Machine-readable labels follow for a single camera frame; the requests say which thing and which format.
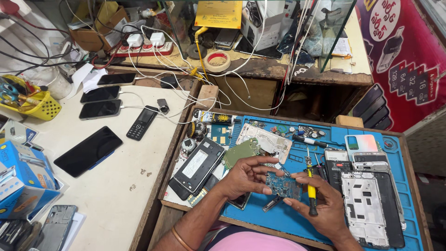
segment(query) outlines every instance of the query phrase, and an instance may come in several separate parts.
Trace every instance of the silicone repair mat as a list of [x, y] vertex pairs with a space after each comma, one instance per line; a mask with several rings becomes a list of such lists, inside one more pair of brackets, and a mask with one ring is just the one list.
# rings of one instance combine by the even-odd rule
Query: silicone repair mat
[[[398, 194], [400, 195], [401, 203], [404, 209], [404, 218], [407, 224], [406, 230], [403, 231], [405, 247], [398, 248], [398, 250], [423, 250], [418, 223], [415, 216], [415, 210], [413, 207], [412, 196], [410, 194], [409, 184], [407, 182], [407, 175], [401, 155], [400, 144], [397, 137], [383, 136], [382, 134], [376, 132], [345, 129], [334, 126], [327, 127], [311, 125], [252, 116], [244, 116], [242, 120], [242, 126], [245, 123], [250, 123], [250, 121], [264, 123], [264, 129], [268, 131], [276, 126], [281, 131], [285, 131], [285, 133], [288, 132], [290, 127], [294, 127], [297, 130], [298, 126], [311, 126], [316, 130], [322, 130], [326, 133], [325, 136], [320, 137], [316, 140], [327, 143], [329, 146], [344, 150], [346, 149], [344, 139], [345, 135], [372, 134], [375, 137], [375, 140], [382, 147], [382, 149], [387, 153], [392, 174], [395, 178], [396, 188], [398, 190]], [[234, 132], [231, 139], [231, 146], [234, 145], [232, 141], [235, 142], [235, 140], [237, 140], [237, 137], [237, 132]], [[319, 162], [321, 162], [320, 157], [324, 154], [324, 149], [314, 145], [309, 145], [309, 149], [312, 163], [317, 163], [314, 153], [316, 153]], [[303, 142], [293, 142], [288, 159], [283, 166], [290, 173], [301, 172], [306, 168], [306, 164], [304, 161], [305, 155], [307, 155], [306, 144]], [[243, 211], [235, 208], [232, 205], [226, 204], [222, 209], [221, 215], [242, 222], [275, 229], [280, 232], [293, 234], [307, 239], [312, 239], [318, 242], [332, 244], [332, 242], [327, 237], [319, 234], [310, 224], [310, 222], [308, 222], [291, 207], [287, 206], [284, 202], [280, 202], [268, 212], [264, 213], [262, 211], [262, 207], [269, 203], [274, 197], [275, 195], [267, 196], [263, 194], [253, 193], [248, 201], [246, 208]], [[302, 195], [301, 201], [308, 205], [308, 195], [306, 193]]]

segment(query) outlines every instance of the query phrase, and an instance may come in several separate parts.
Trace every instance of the yellow cable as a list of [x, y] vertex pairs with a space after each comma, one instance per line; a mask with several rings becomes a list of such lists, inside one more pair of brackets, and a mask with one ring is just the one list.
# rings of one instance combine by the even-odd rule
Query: yellow cable
[[197, 44], [197, 50], [198, 50], [198, 55], [200, 56], [201, 67], [203, 67], [203, 72], [204, 72], [204, 75], [206, 76], [206, 80], [209, 81], [209, 78], [207, 77], [207, 74], [206, 74], [206, 70], [204, 68], [203, 59], [201, 58], [200, 47], [198, 46], [198, 35], [200, 35], [201, 33], [205, 32], [205, 31], [207, 31], [207, 27], [203, 26], [199, 30], [197, 30], [197, 32], [195, 32], [195, 43]]

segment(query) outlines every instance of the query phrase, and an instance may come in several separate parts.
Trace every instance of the yellow envelope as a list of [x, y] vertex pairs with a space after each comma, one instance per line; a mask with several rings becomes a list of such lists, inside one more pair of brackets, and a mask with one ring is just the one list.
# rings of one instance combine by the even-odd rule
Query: yellow envelope
[[199, 1], [195, 26], [240, 29], [242, 1]]

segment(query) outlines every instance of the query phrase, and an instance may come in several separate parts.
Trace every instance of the scissors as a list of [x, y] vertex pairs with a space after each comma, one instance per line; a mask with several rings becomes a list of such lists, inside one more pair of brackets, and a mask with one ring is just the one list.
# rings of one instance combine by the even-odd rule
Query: scissors
[[0, 99], [8, 99], [12, 102], [19, 101], [19, 91], [2, 77], [0, 77]]

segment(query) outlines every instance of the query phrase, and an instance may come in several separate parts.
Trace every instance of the gold bangle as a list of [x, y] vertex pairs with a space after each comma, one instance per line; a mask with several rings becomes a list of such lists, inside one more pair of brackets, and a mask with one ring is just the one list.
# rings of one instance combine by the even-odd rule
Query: gold bangle
[[187, 251], [194, 251], [192, 248], [190, 248], [189, 245], [186, 244], [186, 242], [181, 239], [181, 237], [178, 235], [177, 231], [175, 230], [175, 226], [172, 226], [172, 233], [177, 238], [178, 242], [187, 250]]

